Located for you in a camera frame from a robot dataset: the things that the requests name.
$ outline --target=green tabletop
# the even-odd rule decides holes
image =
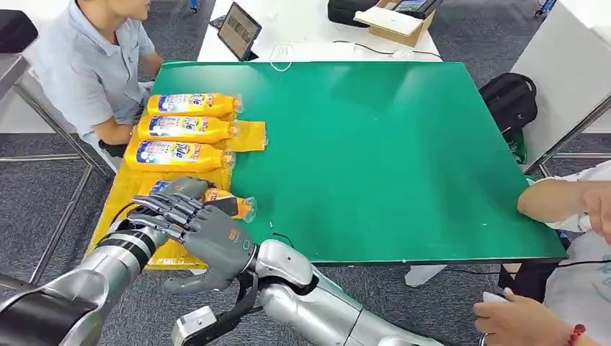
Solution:
[[[313,262],[564,257],[516,211],[527,182],[461,63],[166,63],[154,94],[239,93],[269,145],[238,154],[255,239]]]

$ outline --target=red bracelet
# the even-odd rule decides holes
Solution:
[[[573,334],[571,334],[571,337],[568,339],[566,346],[575,346],[577,339],[585,332],[586,327],[583,324],[575,325],[575,328],[573,328]]]

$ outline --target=yellow cloth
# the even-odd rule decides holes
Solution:
[[[234,151],[261,151],[265,149],[267,140],[265,139],[265,123],[239,121],[240,136],[236,139],[227,140],[217,143],[214,146],[223,149]],[[130,145],[138,141],[136,136],[132,137]],[[141,172],[130,169],[126,164],[122,164],[115,181],[112,183],[112,189],[108,194],[104,210],[100,216],[94,235],[87,253],[95,247],[98,241],[108,232],[110,222],[115,214],[131,202],[134,195],[138,195],[141,191],[150,189],[157,180],[172,180],[175,177],[184,176],[198,177],[214,182],[216,187],[230,191],[231,170],[216,169],[207,173],[185,173],[185,172]],[[125,217],[125,214],[130,210],[123,211],[118,220]],[[206,264],[189,254],[182,245],[175,241],[168,240],[165,245],[160,247],[155,255],[148,261],[146,269],[153,270],[173,270],[173,269],[204,269]]]
[[[263,151],[267,145],[264,121],[238,120],[238,138],[229,138],[213,146],[233,151]]]

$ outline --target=person's hand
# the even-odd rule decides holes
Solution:
[[[592,230],[611,245],[611,186],[587,190],[584,202]]]
[[[573,329],[541,303],[516,296],[506,288],[507,303],[477,303],[476,329],[486,335],[487,346],[561,346]]]

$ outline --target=white cable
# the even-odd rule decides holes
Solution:
[[[290,60],[288,61],[288,66],[286,66],[285,68],[278,68],[276,67],[276,65],[274,65],[274,62],[272,61],[272,59],[274,58],[274,52],[276,51],[276,48],[287,48],[285,50],[285,54],[284,57],[286,58],[288,56],[288,48],[290,47],[291,49],[291,57]],[[272,52],[269,54],[269,64],[274,68],[274,70],[278,71],[278,72],[284,72],[286,70],[288,70],[290,68],[290,66],[293,64],[293,55],[295,54],[295,47],[293,47],[293,45],[275,45],[274,48],[272,49]]]

